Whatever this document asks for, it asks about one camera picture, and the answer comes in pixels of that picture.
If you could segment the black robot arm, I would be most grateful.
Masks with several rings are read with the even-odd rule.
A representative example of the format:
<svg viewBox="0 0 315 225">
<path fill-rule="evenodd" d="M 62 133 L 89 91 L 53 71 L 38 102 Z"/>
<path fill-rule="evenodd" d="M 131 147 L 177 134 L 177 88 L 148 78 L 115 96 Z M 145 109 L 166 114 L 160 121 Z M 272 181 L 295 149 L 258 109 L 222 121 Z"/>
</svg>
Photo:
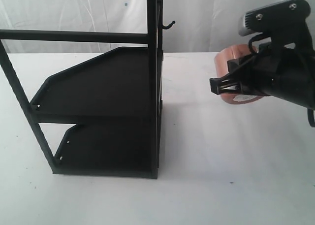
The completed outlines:
<svg viewBox="0 0 315 225">
<path fill-rule="evenodd" d="M 249 55 L 227 62 L 226 75 L 210 79 L 213 93 L 274 96 L 315 108 L 315 51 L 306 22 L 258 34 L 248 47 Z"/>
</svg>

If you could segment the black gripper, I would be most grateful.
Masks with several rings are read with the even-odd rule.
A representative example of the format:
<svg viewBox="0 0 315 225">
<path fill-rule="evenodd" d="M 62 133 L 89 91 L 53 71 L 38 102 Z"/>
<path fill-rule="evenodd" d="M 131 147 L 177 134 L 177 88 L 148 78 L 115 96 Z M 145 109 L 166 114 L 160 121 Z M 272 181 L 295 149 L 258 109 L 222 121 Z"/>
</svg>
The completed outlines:
<svg viewBox="0 0 315 225">
<path fill-rule="evenodd" d="M 236 74 L 210 78 L 211 92 L 216 95 L 299 97 L 299 56 L 295 49 L 283 48 L 278 57 L 264 49 L 257 55 L 227 61 L 228 72 L 240 66 L 242 78 Z"/>
</svg>

